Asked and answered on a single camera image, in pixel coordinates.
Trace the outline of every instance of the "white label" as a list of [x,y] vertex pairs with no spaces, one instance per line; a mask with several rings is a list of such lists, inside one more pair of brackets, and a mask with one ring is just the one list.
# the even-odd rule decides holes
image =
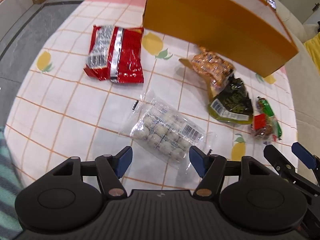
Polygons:
[[192,141],[197,142],[203,138],[203,135],[199,133],[196,129],[192,128],[186,122],[183,124],[180,133]]
[[236,114],[228,111],[223,104],[219,101],[219,99],[215,99],[212,104],[211,108],[217,112],[217,114],[223,118],[239,120],[239,121],[248,121],[249,116],[245,114]]

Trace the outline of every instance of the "black ribbed surface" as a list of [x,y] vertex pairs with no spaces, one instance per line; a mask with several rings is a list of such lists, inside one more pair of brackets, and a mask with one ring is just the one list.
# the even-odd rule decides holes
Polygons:
[[110,201],[94,222],[74,232],[47,236],[25,231],[17,239],[302,240],[305,238],[295,231],[280,236],[258,236],[241,231],[225,221],[213,203],[195,200],[187,190],[134,190],[127,199]]

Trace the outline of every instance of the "white candy ball package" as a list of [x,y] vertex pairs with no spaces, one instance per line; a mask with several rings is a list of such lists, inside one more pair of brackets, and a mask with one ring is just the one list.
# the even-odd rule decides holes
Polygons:
[[186,159],[192,145],[205,150],[208,144],[208,136],[203,129],[154,94],[149,100],[145,96],[137,104],[122,133],[128,134],[163,161],[169,160],[169,163],[180,163]]

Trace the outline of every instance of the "gray floor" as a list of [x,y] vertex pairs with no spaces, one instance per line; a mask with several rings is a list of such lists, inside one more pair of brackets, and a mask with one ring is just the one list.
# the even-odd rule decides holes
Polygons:
[[[83,0],[47,0],[45,3],[62,1]],[[33,5],[0,41],[0,55],[12,42],[0,59],[0,127],[5,125],[13,100],[40,49],[77,6],[64,4],[42,8],[12,42],[20,28],[41,7]]]

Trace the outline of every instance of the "teal striped fabric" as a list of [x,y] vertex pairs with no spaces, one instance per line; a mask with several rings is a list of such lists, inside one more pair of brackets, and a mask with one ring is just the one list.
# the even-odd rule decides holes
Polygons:
[[22,231],[14,209],[14,201],[21,189],[4,139],[4,128],[0,127],[0,240],[11,240]]

